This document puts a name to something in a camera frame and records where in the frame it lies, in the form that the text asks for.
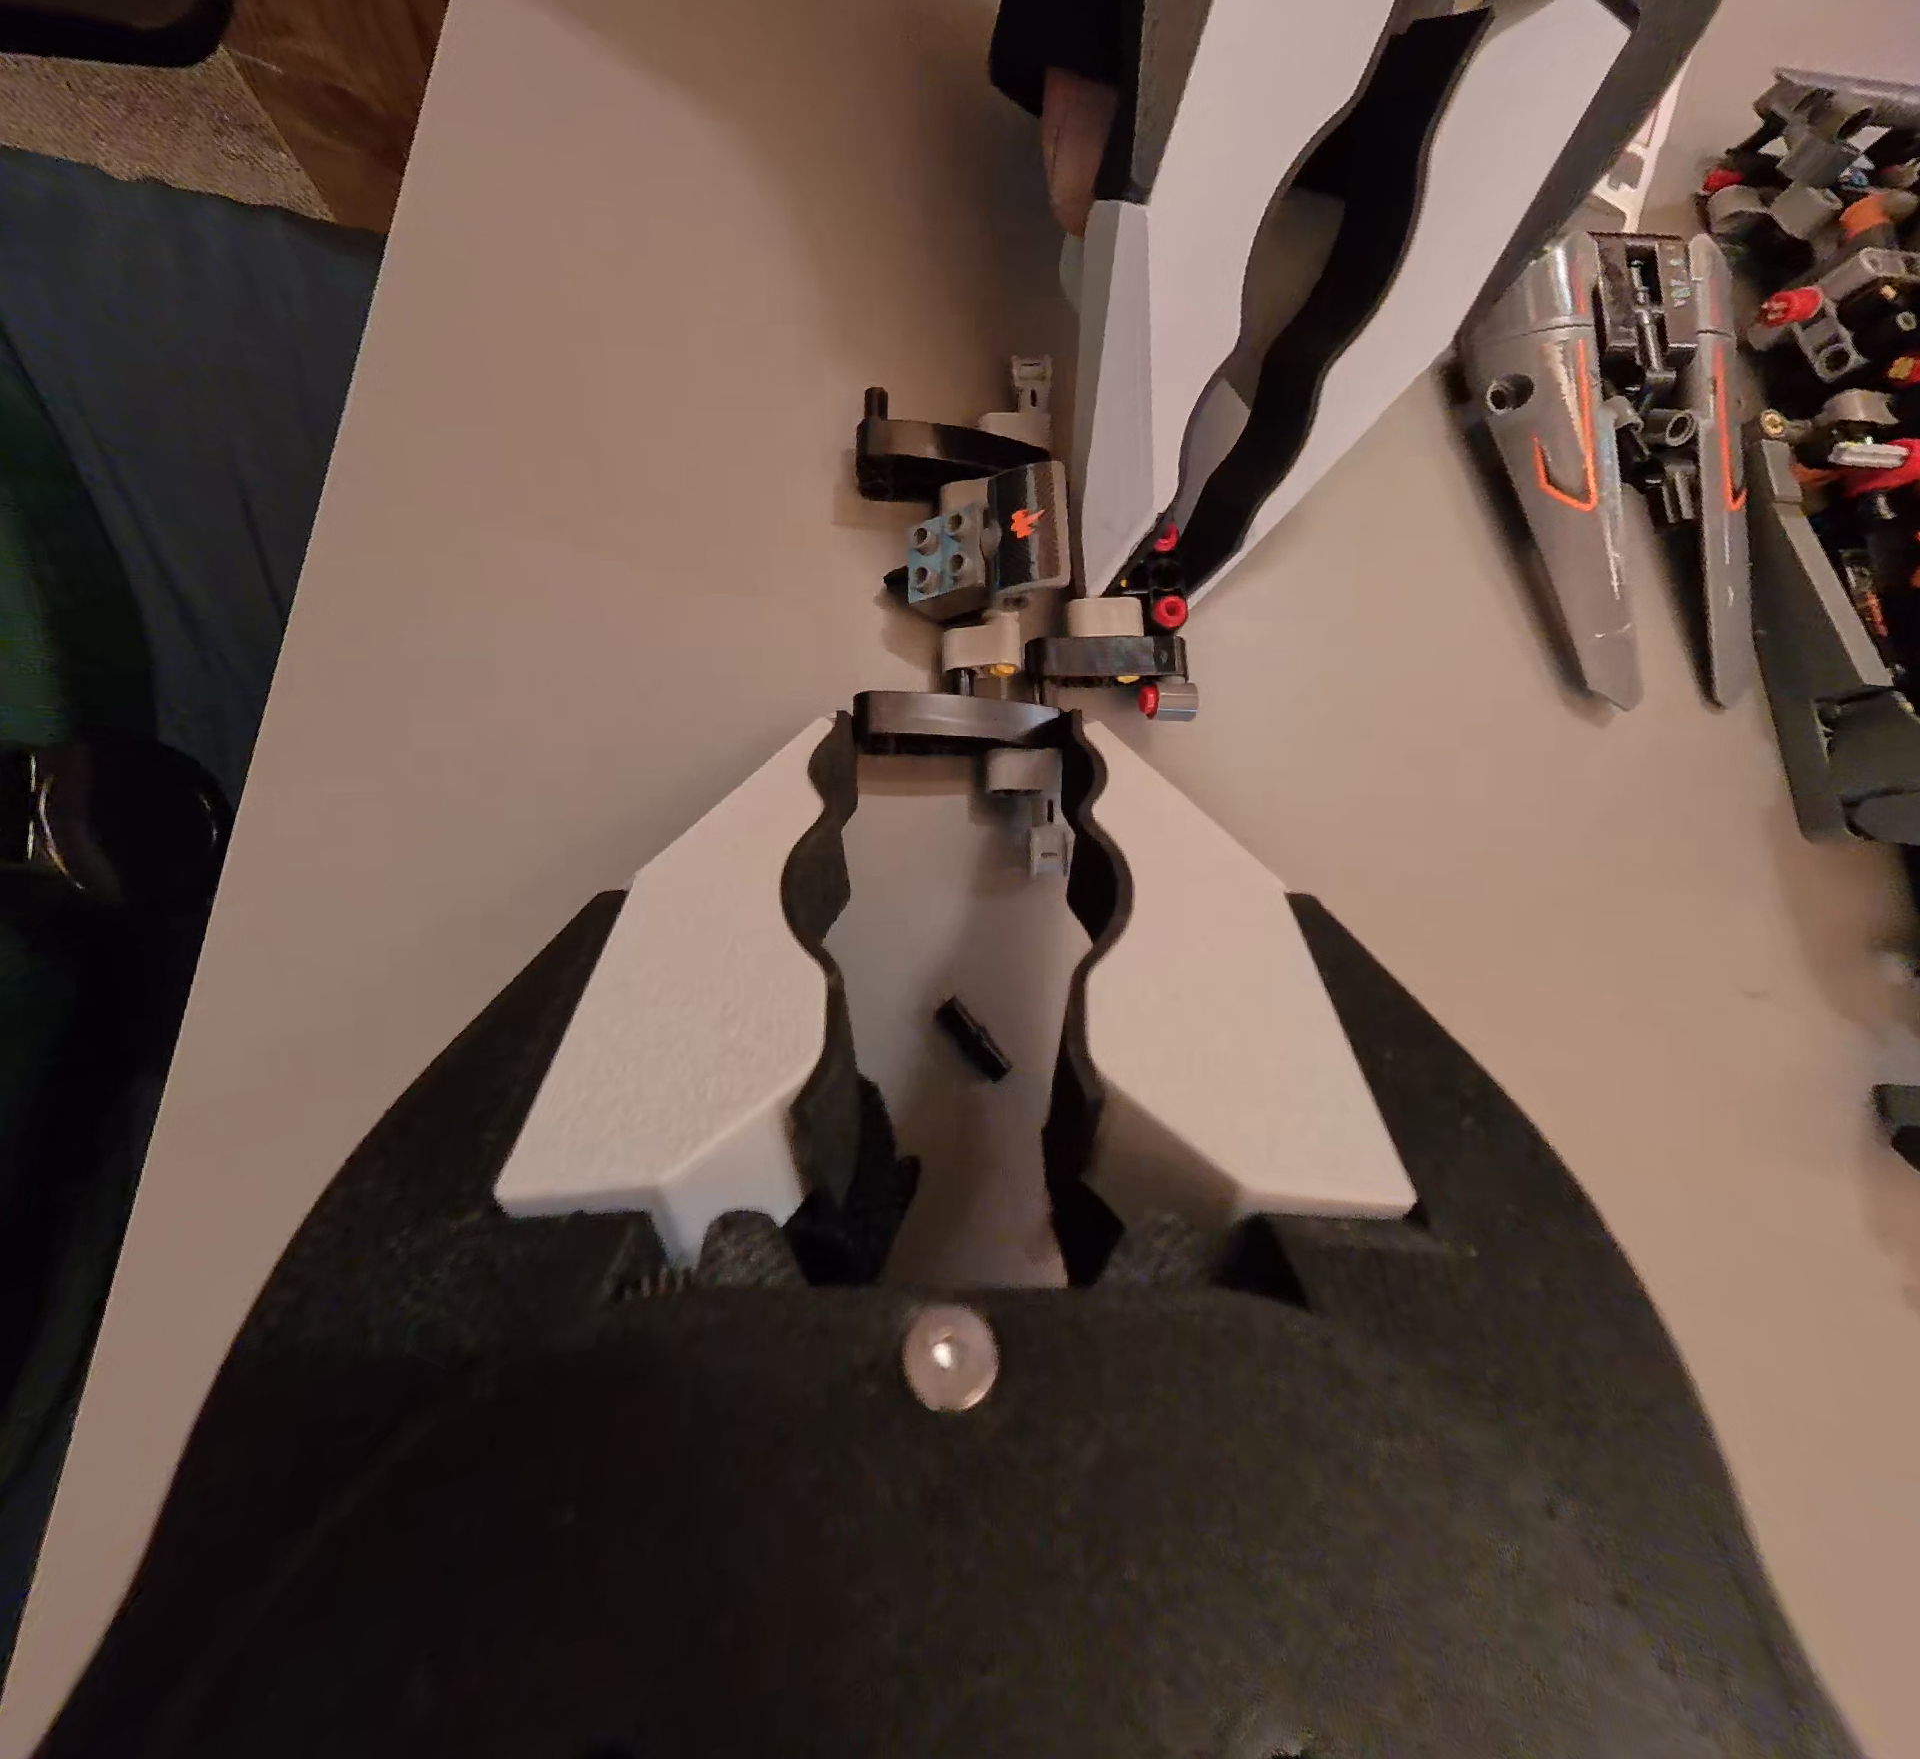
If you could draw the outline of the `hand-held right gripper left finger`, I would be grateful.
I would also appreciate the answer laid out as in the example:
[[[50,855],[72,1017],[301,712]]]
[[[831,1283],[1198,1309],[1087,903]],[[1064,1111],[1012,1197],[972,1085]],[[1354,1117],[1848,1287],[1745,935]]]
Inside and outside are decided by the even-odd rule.
[[[915,1195],[828,933],[851,899],[851,716],[811,719],[640,867],[495,1175],[511,1215],[635,1211],[676,1265],[771,1219],[868,1283]]]

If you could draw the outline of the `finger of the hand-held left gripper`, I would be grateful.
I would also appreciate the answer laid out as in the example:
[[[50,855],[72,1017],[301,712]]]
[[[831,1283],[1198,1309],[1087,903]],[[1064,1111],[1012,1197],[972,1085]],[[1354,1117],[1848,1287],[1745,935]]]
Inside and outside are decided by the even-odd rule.
[[[1137,0],[1123,194],[1078,268],[1078,588],[1109,588],[1183,488],[1189,422],[1241,334],[1260,228],[1349,114],[1399,0]]]
[[[1387,44],[1333,138],[1332,252],[1186,518],[1187,576],[1226,576],[1445,354],[1626,40],[1601,0],[1498,0]]]

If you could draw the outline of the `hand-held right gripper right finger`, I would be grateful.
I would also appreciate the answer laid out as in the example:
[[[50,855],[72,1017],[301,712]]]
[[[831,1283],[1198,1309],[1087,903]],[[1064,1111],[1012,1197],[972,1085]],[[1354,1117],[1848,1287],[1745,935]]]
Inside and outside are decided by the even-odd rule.
[[[1162,1219],[1203,1249],[1256,1217],[1417,1203],[1285,885],[1107,723],[1060,719],[1068,979],[1044,1119],[1066,1281]]]

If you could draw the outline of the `lego car chassis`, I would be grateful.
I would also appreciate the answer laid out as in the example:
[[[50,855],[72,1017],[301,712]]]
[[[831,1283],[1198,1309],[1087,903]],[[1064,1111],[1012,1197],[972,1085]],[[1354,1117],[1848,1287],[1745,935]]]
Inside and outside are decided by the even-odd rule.
[[[1698,210],[1736,284],[1753,644],[1811,839],[1917,849],[1917,92],[1778,68]]]

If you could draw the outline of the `black grey lego subassembly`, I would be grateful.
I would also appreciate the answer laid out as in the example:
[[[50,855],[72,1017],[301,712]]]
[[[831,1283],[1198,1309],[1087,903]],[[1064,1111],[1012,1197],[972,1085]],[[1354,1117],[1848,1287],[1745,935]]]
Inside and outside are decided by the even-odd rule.
[[[1187,672],[1182,534],[1164,522],[1118,586],[1076,578],[1068,466],[1051,454],[1051,364],[1010,362],[1012,410],[972,426],[906,420],[866,390],[851,442],[863,502],[909,506],[888,598],[935,636],[932,688],[863,692],[858,745],[872,755],[968,757],[979,791],[1020,821],[1032,877],[1066,877],[1060,696],[1119,692],[1150,719],[1198,716]]]

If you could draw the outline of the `grey lego wing assembly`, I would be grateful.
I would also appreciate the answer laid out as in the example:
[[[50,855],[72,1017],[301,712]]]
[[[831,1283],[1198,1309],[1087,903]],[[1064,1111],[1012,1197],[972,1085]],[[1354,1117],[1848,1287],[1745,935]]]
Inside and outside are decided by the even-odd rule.
[[[1736,346],[1734,276],[1711,236],[1575,232],[1538,254],[1460,348],[1555,636],[1584,690],[1620,712],[1644,696],[1630,494],[1694,566],[1705,696],[1729,710],[1753,684]]]

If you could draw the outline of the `person's left hand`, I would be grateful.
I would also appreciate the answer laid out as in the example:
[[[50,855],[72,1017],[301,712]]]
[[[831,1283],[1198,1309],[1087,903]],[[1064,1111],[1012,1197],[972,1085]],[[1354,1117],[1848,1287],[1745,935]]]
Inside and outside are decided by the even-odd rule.
[[[1111,84],[1057,66],[1044,72],[1040,154],[1048,208],[1064,236],[1087,230],[1118,106]]]

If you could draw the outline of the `person's blue jeans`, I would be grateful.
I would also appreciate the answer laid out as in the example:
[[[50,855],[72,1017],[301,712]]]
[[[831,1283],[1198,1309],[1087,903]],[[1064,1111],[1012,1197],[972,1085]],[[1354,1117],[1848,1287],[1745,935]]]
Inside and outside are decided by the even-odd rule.
[[[238,805],[385,244],[3,150],[3,364],[143,626],[156,733]]]

